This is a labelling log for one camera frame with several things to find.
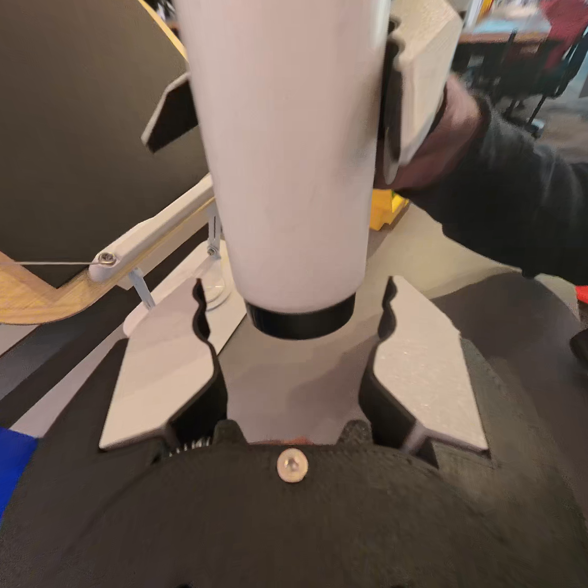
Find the yellow plastic bin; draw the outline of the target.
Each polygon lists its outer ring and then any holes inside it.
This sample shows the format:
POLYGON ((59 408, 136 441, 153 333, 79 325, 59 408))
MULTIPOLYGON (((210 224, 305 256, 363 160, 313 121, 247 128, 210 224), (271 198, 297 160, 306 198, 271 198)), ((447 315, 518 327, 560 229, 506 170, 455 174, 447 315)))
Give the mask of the yellow plastic bin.
POLYGON ((371 193, 370 230, 380 231, 392 226, 409 207, 410 201, 392 189, 373 189, 371 193))

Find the person's right forearm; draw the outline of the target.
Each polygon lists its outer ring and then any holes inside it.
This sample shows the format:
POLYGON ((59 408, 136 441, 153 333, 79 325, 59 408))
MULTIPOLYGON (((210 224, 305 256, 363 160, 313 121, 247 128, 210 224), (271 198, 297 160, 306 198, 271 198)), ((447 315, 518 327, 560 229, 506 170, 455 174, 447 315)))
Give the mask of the person's right forearm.
POLYGON ((587 285, 587 163, 569 163, 474 96, 481 128, 456 166, 405 195, 446 237, 525 277, 587 285))

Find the long wooden table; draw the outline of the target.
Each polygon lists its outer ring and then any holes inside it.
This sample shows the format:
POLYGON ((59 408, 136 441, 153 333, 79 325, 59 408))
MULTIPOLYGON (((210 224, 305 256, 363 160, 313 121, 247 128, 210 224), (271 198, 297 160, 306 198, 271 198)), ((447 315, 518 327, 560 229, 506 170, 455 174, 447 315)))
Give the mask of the long wooden table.
POLYGON ((514 33, 516 43, 541 43, 552 26, 537 4, 501 5, 478 24, 464 28, 459 45, 506 43, 514 33))

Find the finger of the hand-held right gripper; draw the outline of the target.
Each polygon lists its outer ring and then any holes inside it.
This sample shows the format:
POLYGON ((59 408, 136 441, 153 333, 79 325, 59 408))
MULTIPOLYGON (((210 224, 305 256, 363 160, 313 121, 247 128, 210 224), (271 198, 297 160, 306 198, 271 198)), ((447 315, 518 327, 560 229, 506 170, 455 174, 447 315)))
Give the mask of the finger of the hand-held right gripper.
POLYGON ((387 185, 434 126, 462 26, 447 1, 391 2, 380 100, 380 171, 387 185))
POLYGON ((141 141, 156 153, 198 126, 190 73, 177 77, 165 88, 141 135, 141 141))

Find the red office chair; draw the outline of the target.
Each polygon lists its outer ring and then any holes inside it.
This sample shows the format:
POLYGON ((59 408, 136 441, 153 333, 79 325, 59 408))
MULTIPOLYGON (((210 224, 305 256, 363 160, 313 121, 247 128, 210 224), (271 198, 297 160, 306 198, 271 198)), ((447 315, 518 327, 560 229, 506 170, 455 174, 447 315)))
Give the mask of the red office chair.
POLYGON ((587 1, 540 1, 540 8, 550 23, 548 40, 557 41, 540 78, 545 100, 562 95, 587 54, 587 1))

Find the person's right hand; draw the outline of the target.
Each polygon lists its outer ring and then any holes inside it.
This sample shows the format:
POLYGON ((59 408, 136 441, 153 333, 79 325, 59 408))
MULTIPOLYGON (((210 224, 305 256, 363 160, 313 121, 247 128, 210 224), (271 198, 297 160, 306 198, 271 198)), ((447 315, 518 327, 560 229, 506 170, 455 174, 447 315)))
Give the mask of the person's right hand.
POLYGON ((466 156, 487 125, 487 114, 455 74, 447 78, 444 97, 433 125, 409 163, 386 179, 384 143, 379 141, 373 188, 399 194, 422 192, 447 178, 466 156))

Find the blue plastic bin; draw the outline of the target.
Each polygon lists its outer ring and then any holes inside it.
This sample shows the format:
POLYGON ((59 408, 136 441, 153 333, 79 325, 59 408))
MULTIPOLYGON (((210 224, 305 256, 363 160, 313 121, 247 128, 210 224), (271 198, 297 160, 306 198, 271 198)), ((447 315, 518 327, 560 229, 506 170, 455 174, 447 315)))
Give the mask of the blue plastic bin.
POLYGON ((1 428, 1 518, 37 445, 36 437, 1 428))

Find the white bottle with black cap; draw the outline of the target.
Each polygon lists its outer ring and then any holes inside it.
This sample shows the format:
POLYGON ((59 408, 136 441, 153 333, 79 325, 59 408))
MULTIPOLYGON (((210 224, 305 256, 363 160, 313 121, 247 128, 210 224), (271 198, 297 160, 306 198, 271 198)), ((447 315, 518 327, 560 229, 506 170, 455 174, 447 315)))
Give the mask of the white bottle with black cap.
POLYGON ((175 1, 254 326, 331 334, 364 279, 390 1, 175 1))

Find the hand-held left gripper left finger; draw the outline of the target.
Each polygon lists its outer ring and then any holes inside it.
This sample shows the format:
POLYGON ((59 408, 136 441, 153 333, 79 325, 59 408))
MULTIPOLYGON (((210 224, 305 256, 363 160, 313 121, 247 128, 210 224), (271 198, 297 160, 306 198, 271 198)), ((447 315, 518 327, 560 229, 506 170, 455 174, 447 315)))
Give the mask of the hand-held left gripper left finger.
POLYGON ((99 440, 109 451, 161 439, 172 448, 211 436, 227 418, 218 351, 226 337, 207 312, 202 281, 185 281, 128 338, 99 440))

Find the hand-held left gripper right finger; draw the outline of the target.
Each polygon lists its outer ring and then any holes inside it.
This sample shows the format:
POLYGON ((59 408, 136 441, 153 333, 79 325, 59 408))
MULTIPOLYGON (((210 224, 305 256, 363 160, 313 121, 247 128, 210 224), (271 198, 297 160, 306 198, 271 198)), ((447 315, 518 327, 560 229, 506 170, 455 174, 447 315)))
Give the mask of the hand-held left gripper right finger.
POLYGON ((438 442, 489 452, 461 334, 404 277, 387 280, 359 407, 378 446, 418 454, 438 442))

